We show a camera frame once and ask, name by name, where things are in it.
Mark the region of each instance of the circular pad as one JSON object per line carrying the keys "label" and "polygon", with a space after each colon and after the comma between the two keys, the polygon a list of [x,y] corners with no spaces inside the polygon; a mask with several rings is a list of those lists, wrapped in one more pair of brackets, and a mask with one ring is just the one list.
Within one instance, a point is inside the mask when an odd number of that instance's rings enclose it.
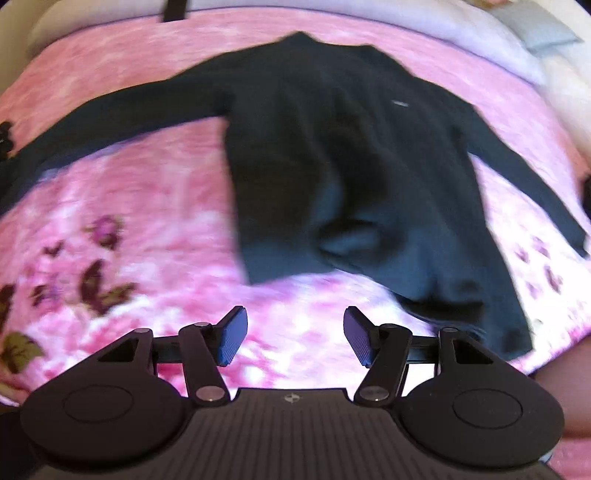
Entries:
{"label": "circular pad", "polygon": [[21,412],[29,439],[72,468],[138,460],[170,440],[183,419],[181,397],[169,383],[114,364],[57,377],[34,391]]}
{"label": "circular pad", "polygon": [[521,418],[523,408],[511,395],[480,388],[460,393],[453,402],[457,418],[480,429],[502,429]]}
{"label": "circular pad", "polygon": [[401,420],[435,455],[483,469],[539,460],[560,440],[564,422],[557,402],[527,377],[487,377],[477,368],[419,385],[404,398]]}

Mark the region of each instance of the pink bedspread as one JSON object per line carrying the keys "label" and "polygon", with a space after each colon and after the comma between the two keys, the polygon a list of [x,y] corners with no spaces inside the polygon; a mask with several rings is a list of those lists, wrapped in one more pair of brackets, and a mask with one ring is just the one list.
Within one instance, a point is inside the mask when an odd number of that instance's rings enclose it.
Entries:
{"label": "pink bedspread", "polygon": [[[581,224],[584,162],[522,80],[471,54],[376,22],[289,9],[223,9],[188,20],[144,18],[91,28],[50,46],[0,98],[17,148],[81,103],[164,79],[216,54],[296,30],[369,43],[474,103],[555,189]],[[224,122],[191,122],[114,145],[38,185],[0,220],[0,394],[27,392],[136,327],[173,335],[217,322],[236,304],[249,334],[223,370],[238,386],[347,387],[365,375],[346,343],[343,311],[429,335],[367,278],[301,275],[249,286],[234,244]],[[591,331],[591,264],[544,212],[475,159],[489,227],[530,320],[531,372]],[[179,369],[162,376],[184,391]]]}
{"label": "pink bedspread", "polygon": [[563,439],[550,465],[567,480],[591,480],[591,439]]}

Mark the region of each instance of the long sleeve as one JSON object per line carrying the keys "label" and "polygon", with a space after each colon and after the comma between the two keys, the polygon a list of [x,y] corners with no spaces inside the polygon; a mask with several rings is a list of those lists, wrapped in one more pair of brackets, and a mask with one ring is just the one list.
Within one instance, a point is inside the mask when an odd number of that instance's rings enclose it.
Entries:
{"label": "long sleeve", "polygon": [[587,258],[585,230],[548,184],[520,155],[503,143],[471,104],[439,86],[429,85],[437,88],[438,95],[443,95],[446,108],[462,131],[468,152],[479,157],[542,207],[570,246],[581,257]]}
{"label": "long sleeve", "polygon": [[92,99],[59,120],[9,161],[0,164],[0,215],[43,173],[136,135],[224,115],[230,109],[235,69],[196,67],[191,74],[138,85]]}

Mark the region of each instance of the dark green sweater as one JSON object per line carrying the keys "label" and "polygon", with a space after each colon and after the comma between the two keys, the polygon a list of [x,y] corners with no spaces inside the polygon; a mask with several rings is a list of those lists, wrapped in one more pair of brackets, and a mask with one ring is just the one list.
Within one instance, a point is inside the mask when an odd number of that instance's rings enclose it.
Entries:
{"label": "dark green sweater", "polygon": [[585,232],[474,108],[370,46],[298,33],[87,102],[0,164],[0,214],[50,168],[134,135],[223,115],[250,281],[366,275],[435,325],[512,359],[524,312],[485,222],[468,152],[548,213],[580,254]]}

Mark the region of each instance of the bedsheet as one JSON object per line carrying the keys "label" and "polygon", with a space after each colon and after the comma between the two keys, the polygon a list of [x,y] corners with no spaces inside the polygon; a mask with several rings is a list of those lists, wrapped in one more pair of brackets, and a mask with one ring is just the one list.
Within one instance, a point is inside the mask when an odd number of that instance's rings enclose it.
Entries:
{"label": "bedsheet", "polygon": [[[21,148],[104,93],[164,79],[216,54],[307,31],[338,44],[373,44],[415,74],[475,104],[591,232],[577,179],[588,166],[534,88],[501,68],[421,34],[321,12],[238,8],[162,24],[141,18],[90,28],[37,57],[0,97]],[[245,282],[221,119],[189,122],[113,145],[53,172],[0,219],[0,395],[28,392],[136,327],[174,335],[217,322],[234,305],[249,333],[228,386],[346,387],[365,375],[342,331],[349,305],[373,322],[431,335],[384,288],[358,275]],[[530,373],[591,332],[591,262],[545,213],[474,158],[490,230],[530,322]],[[178,367],[160,375],[182,393]]]}

